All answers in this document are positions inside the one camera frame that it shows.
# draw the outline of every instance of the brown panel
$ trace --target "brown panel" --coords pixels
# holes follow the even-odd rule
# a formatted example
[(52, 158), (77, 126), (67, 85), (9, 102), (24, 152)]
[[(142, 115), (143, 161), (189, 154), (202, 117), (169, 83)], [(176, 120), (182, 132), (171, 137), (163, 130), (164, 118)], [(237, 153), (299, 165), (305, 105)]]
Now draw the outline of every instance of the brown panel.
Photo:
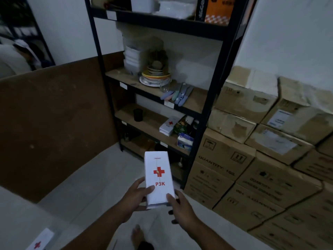
[(32, 202), (118, 141), (97, 58), (0, 80), (0, 115), (0, 185)]

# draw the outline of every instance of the white plate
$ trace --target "white plate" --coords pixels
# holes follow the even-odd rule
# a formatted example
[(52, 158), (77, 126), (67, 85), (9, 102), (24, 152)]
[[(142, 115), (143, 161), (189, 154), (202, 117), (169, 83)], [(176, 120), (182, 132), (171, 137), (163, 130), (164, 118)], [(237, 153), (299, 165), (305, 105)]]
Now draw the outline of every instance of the white plate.
[[(143, 76), (140, 76), (139, 80), (143, 85), (146, 85), (146, 86), (149, 86), (149, 87), (159, 87), (160, 86), (160, 83), (149, 81)], [(168, 84), (169, 82), (170, 82), (170, 78), (166, 79), (165, 82), (162, 83), (162, 86)]]

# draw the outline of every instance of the white shelf label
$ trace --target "white shelf label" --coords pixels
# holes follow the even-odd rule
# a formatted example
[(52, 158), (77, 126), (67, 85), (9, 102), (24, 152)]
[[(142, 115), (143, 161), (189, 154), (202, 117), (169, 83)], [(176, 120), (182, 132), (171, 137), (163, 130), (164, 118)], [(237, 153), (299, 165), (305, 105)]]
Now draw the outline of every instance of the white shelf label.
[(172, 102), (164, 101), (164, 105), (165, 105), (165, 106), (168, 106), (168, 107), (171, 108), (171, 109), (174, 108), (174, 103), (172, 103)]
[(166, 148), (168, 148), (168, 145), (167, 145), (166, 143), (163, 143), (163, 142), (161, 141), (160, 144), (161, 144), (162, 146), (165, 146)]
[(117, 21), (117, 13), (115, 11), (106, 11), (106, 15), (108, 16), (108, 19)]
[(124, 84), (124, 83), (122, 83), (122, 82), (119, 82), (119, 84), (120, 84), (120, 87), (122, 87), (122, 88), (124, 88), (124, 89), (127, 90), (127, 85), (126, 85), (126, 84)]

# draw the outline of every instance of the yellow plate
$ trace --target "yellow plate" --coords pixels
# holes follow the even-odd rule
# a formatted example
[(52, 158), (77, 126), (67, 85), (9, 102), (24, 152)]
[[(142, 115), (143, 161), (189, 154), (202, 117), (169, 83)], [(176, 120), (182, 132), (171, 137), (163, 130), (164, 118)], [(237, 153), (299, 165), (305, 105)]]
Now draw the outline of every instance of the yellow plate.
[(168, 77), (171, 76), (171, 74), (167, 74), (167, 75), (163, 75), (163, 76), (151, 76), (151, 75), (149, 74), (149, 71), (148, 71), (148, 70), (143, 71), (143, 72), (142, 72), (142, 75), (143, 75), (144, 77), (146, 77), (146, 78), (158, 79), (158, 80), (164, 80), (164, 79), (166, 79), (166, 78), (168, 78)]

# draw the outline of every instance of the kitchen knife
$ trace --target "kitchen knife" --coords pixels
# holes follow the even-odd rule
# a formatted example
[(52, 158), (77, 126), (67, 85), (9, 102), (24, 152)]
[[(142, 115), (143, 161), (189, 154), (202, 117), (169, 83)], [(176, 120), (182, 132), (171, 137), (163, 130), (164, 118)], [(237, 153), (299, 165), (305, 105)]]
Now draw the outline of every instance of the kitchen knife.
[(181, 101), (178, 103), (178, 106), (183, 106), (184, 103), (186, 102), (186, 100), (188, 99), (189, 95), (191, 94), (192, 90), (193, 90), (193, 86), (190, 86), (187, 91), (185, 96), (181, 99)]

